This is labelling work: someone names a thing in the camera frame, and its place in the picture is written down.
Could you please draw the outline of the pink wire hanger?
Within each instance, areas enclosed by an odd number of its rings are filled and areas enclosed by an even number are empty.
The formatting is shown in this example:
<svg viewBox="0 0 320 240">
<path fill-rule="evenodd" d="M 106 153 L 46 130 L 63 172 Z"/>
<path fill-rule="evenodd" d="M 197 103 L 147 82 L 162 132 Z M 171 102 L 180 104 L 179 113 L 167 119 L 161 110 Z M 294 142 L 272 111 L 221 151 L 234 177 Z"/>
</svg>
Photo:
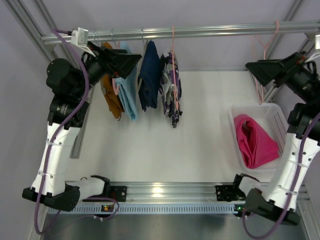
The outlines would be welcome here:
<svg viewBox="0 0 320 240">
<path fill-rule="evenodd" d="M 172 59 L 172 72 L 173 72 L 173 84 L 174 84 L 174 103 L 176 107 L 177 114 L 179 115 L 179 101 L 178 101 L 178 89 L 176 80 L 176 66 L 175 66 L 175 27 L 172 26 L 172 43 L 171 43 L 171 59 Z"/>
<path fill-rule="evenodd" d="M 266 59 L 266 55 L 267 55 L 267 50 L 269 48 L 269 46 L 271 45 L 271 43 L 274 41 L 275 37 L 277 36 L 278 32 L 279 32 L 279 21 L 276 20 L 275 22 L 275 31 L 272 35 L 272 37 L 268 40 L 267 43 L 263 43 L 262 40 L 255 35 L 254 38 L 258 40 L 258 42 L 260 43 L 260 45 L 263 47 L 263 59 L 260 60 L 260 63 L 266 63 L 267 59 Z M 255 55 L 255 41 L 252 40 L 251 41 L 251 55 L 253 60 L 256 59 L 256 55 Z M 260 83 L 257 78 L 255 76 L 253 76 L 253 83 L 255 85 L 255 90 L 256 90 L 256 96 L 257 96 L 257 102 L 259 105 L 262 105 L 265 102 L 265 90 L 264 90 L 264 86 L 262 83 Z"/>
</svg>

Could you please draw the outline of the purple camouflage trousers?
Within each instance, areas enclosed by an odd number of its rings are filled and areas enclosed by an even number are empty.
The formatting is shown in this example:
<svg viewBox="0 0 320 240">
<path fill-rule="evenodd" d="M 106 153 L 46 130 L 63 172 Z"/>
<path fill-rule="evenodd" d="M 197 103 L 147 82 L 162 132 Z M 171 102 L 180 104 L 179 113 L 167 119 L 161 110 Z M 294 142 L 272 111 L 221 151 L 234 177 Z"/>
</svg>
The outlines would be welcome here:
<svg viewBox="0 0 320 240">
<path fill-rule="evenodd" d="M 179 114 L 176 110 L 175 98 L 174 98 L 174 77 L 173 77 L 173 65 L 172 65 L 172 53 L 171 50 L 167 49 L 160 57 L 160 63 L 162 67 L 162 75 L 160 78 L 159 93 L 161 95 L 163 114 L 166 118 L 171 119 L 171 125 L 173 128 L 177 127 L 180 117 L 183 114 L 181 110 L 181 97 L 182 97 L 182 84 L 179 73 L 179 65 L 174 54 L 175 63 L 175 75 L 176 75 L 176 86 L 178 92 L 178 103 L 179 103 Z"/>
</svg>

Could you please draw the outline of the pink trousers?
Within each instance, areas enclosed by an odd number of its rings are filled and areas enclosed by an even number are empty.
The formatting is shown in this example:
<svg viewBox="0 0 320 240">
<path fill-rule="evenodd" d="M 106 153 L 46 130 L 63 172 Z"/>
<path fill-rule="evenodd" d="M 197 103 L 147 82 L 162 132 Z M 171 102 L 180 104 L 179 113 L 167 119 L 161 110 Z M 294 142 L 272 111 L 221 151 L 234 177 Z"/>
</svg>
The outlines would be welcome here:
<svg viewBox="0 0 320 240">
<path fill-rule="evenodd" d="M 233 122 L 245 167 L 256 169 L 280 157 L 278 144 L 253 118 L 240 114 Z"/>
</svg>

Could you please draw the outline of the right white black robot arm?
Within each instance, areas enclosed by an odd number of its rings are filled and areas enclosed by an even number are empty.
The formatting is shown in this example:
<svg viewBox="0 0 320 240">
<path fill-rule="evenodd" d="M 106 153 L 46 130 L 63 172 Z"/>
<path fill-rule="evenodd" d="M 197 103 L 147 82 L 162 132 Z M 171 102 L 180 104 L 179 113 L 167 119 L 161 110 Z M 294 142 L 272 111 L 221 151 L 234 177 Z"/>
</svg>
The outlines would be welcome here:
<svg viewBox="0 0 320 240">
<path fill-rule="evenodd" d="M 263 86 L 270 82 L 277 87 L 285 85 L 303 102 L 289 114 L 284 151 L 270 183 L 263 187 L 253 176 L 236 174 L 232 184 L 215 187 L 216 198 L 220 202 L 244 201 L 239 214 L 253 213 L 278 224 L 296 226 L 300 222 L 296 213 L 298 193 L 320 151 L 320 73 L 304 52 L 245 66 Z"/>
</svg>

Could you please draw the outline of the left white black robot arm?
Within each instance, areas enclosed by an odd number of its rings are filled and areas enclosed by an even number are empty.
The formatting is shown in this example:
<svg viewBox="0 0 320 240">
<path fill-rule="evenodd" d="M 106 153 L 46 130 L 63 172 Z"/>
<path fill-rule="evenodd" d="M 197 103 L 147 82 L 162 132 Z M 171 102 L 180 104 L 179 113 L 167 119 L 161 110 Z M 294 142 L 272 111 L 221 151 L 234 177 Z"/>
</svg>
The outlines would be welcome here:
<svg viewBox="0 0 320 240">
<path fill-rule="evenodd" d="M 46 85 L 54 93 L 47 117 L 46 144 L 35 180 L 22 192 L 24 199 L 58 211 L 70 212 L 79 201 L 107 197 L 110 180 L 92 175 L 86 180 L 66 181 L 67 161 L 83 126 L 89 107 L 88 92 L 106 75 L 126 79 L 141 59 L 129 50 L 108 49 L 88 43 L 77 69 L 64 58 L 47 67 Z"/>
</svg>

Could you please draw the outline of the light blue trousers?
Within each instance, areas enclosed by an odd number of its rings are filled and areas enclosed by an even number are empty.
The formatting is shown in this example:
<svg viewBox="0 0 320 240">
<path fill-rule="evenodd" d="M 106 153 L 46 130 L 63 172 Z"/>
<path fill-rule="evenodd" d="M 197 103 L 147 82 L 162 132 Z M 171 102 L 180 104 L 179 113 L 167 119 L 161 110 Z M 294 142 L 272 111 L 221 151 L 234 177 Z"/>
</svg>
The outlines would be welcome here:
<svg viewBox="0 0 320 240">
<path fill-rule="evenodd" d="M 127 78 L 116 78 L 116 84 L 119 86 L 118 97 L 122 103 L 124 112 L 132 120 L 138 119 L 137 109 L 137 91 L 136 91 L 137 66 Z"/>
</svg>

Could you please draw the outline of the grey hanger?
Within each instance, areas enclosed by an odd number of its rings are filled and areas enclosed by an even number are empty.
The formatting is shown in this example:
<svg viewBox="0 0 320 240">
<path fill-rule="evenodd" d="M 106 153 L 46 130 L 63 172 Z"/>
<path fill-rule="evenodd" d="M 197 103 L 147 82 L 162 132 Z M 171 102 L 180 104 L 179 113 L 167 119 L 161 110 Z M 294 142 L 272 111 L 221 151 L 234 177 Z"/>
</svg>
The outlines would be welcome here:
<svg viewBox="0 0 320 240">
<path fill-rule="evenodd" d="M 143 63 L 143 60 L 144 60 L 146 48 L 147 48 L 147 45 L 148 45 L 148 42 L 149 42 L 148 40 L 144 40 L 144 28 L 143 27 L 141 28 L 141 40 L 142 40 L 142 43 L 143 43 L 143 48 L 142 48 L 141 59 L 139 61 L 138 69 L 137 69 L 137 92 L 139 92 L 139 90 L 141 88 L 141 84 L 142 84 L 142 81 L 139 79 L 139 74 L 140 74 L 142 63 Z"/>
</svg>

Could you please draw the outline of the mustard brown trousers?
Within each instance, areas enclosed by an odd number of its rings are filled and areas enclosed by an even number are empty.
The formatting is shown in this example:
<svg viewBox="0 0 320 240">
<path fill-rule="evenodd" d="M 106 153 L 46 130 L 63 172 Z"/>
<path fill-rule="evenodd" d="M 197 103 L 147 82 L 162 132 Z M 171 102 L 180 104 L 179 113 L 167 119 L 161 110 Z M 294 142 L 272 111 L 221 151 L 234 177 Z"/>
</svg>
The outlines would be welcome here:
<svg viewBox="0 0 320 240">
<path fill-rule="evenodd" d="M 113 117 L 119 121 L 125 110 L 119 96 L 114 92 L 113 79 L 108 74 L 100 80 L 100 88 L 109 111 L 112 113 Z"/>
</svg>

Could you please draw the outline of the dark blue jeans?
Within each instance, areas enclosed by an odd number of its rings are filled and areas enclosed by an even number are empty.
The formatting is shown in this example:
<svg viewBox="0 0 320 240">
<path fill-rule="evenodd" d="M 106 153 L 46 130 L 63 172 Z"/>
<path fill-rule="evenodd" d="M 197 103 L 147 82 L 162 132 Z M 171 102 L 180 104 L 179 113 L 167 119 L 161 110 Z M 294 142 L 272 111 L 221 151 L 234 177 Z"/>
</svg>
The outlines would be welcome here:
<svg viewBox="0 0 320 240">
<path fill-rule="evenodd" d="M 143 56 L 138 74 L 139 100 L 142 110 L 156 109 L 158 106 L 158 91 L 162 74 L 161 60 L 154 41 L 149 41 Z"/>
</svg>

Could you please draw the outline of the white plastic basket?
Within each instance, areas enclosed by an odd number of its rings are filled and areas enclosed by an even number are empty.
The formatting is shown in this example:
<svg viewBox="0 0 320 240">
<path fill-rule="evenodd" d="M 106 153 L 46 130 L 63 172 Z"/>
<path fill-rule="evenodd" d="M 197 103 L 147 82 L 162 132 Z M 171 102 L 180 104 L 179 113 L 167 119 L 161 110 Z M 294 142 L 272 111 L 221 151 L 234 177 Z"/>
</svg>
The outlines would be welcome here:
<svg viewBox="0 0 320 240">
<path fill-rule="evenodd" d="M 287 120 L 275 103 L 233 105 L 229 120 L 242 168 L 273 173 L 285 148 Z"/>
</svg>

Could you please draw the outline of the aluminium hanging rail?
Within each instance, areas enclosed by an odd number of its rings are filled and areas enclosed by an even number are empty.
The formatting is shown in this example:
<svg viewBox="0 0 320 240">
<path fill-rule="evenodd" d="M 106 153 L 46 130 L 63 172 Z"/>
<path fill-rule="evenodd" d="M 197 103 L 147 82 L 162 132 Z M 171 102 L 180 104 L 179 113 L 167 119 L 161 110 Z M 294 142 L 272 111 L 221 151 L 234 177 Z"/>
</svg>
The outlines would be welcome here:
<svg viewBox="0 0 320 240">
<path fill-rule="evenodd" d="M 214 26 L 189 26 L 174 27 L 175 38 L 200 38 L 200 37 L 227 37 L 227 36 L 257 36 L 271 35 L 276 30 L 275 22 L 247 23 Z M 309 21 L 283 21 L 279 22 L 279 34 L 295 34 L 318 32 L 319 20 Z M 147 39 L 170 39 L 172 27 L 143 28 L 144 40 Z M 88 33 L 88 40 L 93 41 L 93 31 Z M 97 31 L 97 40 L 104 41 L 133 41 L 142 40 L 141 29 Z"/>
</svg>

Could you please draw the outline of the right aluminium frame post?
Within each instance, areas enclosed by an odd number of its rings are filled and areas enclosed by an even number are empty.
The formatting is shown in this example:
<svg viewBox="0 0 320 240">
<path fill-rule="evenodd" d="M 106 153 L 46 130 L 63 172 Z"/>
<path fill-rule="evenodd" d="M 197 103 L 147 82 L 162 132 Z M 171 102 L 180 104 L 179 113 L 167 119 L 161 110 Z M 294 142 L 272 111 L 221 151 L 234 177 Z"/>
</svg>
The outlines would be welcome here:
<svg viewBox="0 0 320 240">
<path fill-rule="evenodd" d="M 320 18 L 320 2 L 318 0 L 292 0 L 288 9 L 284 12 L 279 22 L 306 21 Z M 293 52 L 306 51 L 310 45 L 311 38 L 303 33 L 278 33 L 275 32 L 269 40 L 263 40 L 260 36 L 251 39 L 251 54 L 254 60 L 258 44 L 263 48 L 261 57 L 263 59 L 279 59 Z M 270 102 L 278 94 L 276 90 L 272 93 L 271 87 L 263 87 L 253 80 L 256 88 L 257 101 L 259 104 Z"/>
</svg>

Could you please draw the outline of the aluminium frame post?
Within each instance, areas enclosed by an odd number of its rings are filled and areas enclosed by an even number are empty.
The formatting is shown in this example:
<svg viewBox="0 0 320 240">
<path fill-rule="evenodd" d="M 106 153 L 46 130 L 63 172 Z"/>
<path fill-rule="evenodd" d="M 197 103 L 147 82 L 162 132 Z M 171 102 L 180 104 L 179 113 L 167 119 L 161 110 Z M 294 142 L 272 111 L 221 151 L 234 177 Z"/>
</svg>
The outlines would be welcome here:
<svg viewBox="0 0 320 240">
<path fill-rule="evenodd" d="M 320 2 L 318 0 L 292 0 L 288 9 L 284 12 L 279 22 L 306 21 L 320 18 Z M 303 33 L 278 33 L 275 32 L 269 40 L 263 40 L 260 36 L 251 39 L 251 54 L 254 60 L 258 44 L 263 48 L 261 57 L 263 59 L 279 59 L 293 52 L 306 51 L 310 45 L 311 38 Z M 256 88 L 257 101 L 259 104 L 270 102 L 278 94 L 276 90 L 272 93 L 271 87 L 263 87 L 253 80 Z"/>
<path fill-rule="evenodd" d="M 27 7 L 25 2 L 23 0 L 4 0 L 3 3 L 10 11 L 11 15 L 15 18 L 17 23 L 22 27 L 26 35 L 33 42 L 37 50 L 42 54 L 42 56 L 49 62 L 57 58 L 58 54 L 54 50 L 55 47 L 46 46 L 44 41 L 41 40 L 41 37 L 44 36 L 43 31 L 41 30 L 38 22 L 30 12 L 30 9 Z M 44 1 L 33 0 L 32 3 L 39 15 L 44 20 L 46 26 L 49 28 L 55 28 L 57 25 Z M 80 158 L 88 118 L 89 112 L 86 113 L 82 128 L 80 129 L 79 134 L 74 141 L 70 153 L 70 157 L 72 159 Z"/>
</svg>

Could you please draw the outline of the left aluminium frame post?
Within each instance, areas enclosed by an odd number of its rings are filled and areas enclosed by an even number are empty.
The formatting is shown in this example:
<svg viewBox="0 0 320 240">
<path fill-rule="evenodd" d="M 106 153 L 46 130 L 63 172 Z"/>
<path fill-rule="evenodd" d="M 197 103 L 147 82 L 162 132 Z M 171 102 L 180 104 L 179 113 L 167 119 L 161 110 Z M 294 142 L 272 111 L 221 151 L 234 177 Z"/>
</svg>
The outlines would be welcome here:
<svg viewBox="0 0 320 240">
<path fill-rule="evenodd" d="M 37 50 L 42 54 L 42 56 L 49 62 L 57 58 L 58 54 L 54 50 L 55 47 L 46 46 L 44 41 L 41 40 L 41 37 L 44 36 L 43 31 L 41 30 L 38 22 L 30 12 L 30 9 L 27 7 L 25 2 L 23 0 L 4 0 L 3 3 L 10 11 L 11 15 L 15 18 L 17 23 L 22 27 L 26 35 L 33 42 Z M 57 25 L 44 1 L 33 0 L 32 3 L 39 15 L 44 20 L 46 26 L 49 28 L 55 28 Z M 80 158 L 88 118 L 89 112 L 86 113 L 82 128 L 80 129 L 79 134 L 74 141 L 70 153 L 70 157 L 72 159 Z"/>
</svg>

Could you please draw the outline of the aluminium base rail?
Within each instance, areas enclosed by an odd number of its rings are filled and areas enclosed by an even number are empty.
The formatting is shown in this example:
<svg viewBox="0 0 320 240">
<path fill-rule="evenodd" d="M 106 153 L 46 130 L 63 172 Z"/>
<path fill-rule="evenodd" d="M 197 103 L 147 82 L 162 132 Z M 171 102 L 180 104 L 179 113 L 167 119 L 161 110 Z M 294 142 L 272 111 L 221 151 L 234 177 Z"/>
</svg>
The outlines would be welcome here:
<svg viewBox="0 0 320 240">
<path fill-rule="evenodd" d="M 230 182 L 112 182 L 110 198 L 126 204 L 219 203 L 216 186 Z"/>
</svg>

